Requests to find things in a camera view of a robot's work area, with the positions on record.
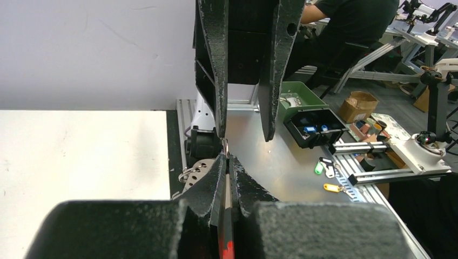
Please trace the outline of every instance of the green key tag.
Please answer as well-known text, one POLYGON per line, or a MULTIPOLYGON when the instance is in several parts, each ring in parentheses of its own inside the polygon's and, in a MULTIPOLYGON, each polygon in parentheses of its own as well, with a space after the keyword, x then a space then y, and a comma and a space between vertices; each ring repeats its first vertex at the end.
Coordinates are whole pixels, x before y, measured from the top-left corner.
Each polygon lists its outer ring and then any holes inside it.
POLYGON ((325 171, 325 167, 321 162, 318 162, 318 164, 315 166, 315 174, 320 175, 325 171))

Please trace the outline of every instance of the red object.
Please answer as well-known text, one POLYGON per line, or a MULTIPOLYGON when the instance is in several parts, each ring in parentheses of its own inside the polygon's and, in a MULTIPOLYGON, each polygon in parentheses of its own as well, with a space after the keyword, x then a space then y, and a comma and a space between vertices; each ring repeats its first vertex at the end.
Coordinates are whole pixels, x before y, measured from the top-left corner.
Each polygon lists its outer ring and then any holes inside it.
POLYGON ((232 241, 229 241, 227 248, 223 250, 223 259, 234 259, 234 244, 232 241))

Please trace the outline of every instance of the gripper jaw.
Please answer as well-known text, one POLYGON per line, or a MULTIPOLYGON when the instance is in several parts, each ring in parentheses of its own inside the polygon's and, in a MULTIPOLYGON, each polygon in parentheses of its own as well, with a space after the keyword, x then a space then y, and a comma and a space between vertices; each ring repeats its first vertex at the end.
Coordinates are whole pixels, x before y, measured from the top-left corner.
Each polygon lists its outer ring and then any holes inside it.
POLYGON ((273 139, 281 82, 303 0, 196 0, 196 85, 225 137, 227 84, 259 83, 266 141, 273 139))

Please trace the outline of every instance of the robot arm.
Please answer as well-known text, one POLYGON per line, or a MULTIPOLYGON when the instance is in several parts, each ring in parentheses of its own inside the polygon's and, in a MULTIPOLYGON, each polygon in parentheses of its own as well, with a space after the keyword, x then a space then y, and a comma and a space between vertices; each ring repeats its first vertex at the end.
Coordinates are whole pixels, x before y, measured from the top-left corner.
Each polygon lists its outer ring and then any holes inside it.
POLYGON ((427 69, 421 81, 429 87, 428 131, 422 132, 418 141, 422 145, 434 142, 450 143, 450 130, 447 129, 447 95, 452 82, 450 72, 458 71, 458 59, 443 59, 434 69, 427 69))
POLYGON ((419 0, 404 1, 400 8, 408 14, 406 22, 410 25, 407 32, 411 32, 415 26, 415 21, 419 20, 423 23, 435 23, 434 27, 427 33, 431 36, 436 36, 439 33, 439 29, 447 18, 454 11, 457 10, 457 6, 452 3, 446 3, 439 9, 431 8, 425 4, 419 3, 419 0))

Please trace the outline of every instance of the black mount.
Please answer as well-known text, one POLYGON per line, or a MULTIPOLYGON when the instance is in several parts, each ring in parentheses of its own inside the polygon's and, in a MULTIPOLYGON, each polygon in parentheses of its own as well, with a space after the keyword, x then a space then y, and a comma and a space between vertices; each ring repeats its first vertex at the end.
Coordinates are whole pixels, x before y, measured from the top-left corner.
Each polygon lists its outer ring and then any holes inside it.
POLYGON ((443 81, 442 74, 435 71, 426 71, 420 78, 429 88, 428 132, 434 133, 439 142, 452 142, 447 130, 447 98, 452 78, 448 73, 443 81))
POLYGON ((215 128, 213 131, 202 131, 197 126, 191 129, 191 137, 184 144, 188 168, 201 159, 216 158, 223 148, 215 128))

